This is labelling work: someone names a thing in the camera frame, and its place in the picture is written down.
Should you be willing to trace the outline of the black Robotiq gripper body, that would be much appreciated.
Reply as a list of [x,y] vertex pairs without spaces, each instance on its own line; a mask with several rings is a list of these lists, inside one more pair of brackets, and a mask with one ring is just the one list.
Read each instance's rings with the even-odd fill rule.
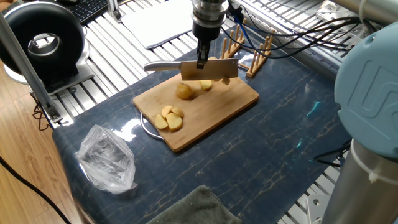
[[218,38],[221,27],[203,27],[196,23],[192,26],[193,35],[201,42],[211,42]]

